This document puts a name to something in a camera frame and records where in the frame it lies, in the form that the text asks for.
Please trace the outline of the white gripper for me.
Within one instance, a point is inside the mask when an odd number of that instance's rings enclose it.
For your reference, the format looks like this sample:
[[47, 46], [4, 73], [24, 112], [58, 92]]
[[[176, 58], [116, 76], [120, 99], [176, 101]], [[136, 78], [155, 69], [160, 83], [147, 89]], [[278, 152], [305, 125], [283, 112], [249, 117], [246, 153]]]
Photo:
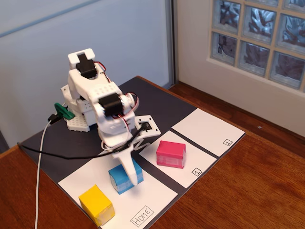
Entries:
[[124, 117], [122, 115], [115, 117], [106, 117], [101, 115], [96, 117], [98, 134], [101, 139], [101, 148], [103, 156], [111, 155], [118, 159], [131, 183], [136, 186], [138, 178], [136, 169], [133, 164], [131, 147], [135, 135], [131, 134], [131, 130], [135, 128], [134, 115]]

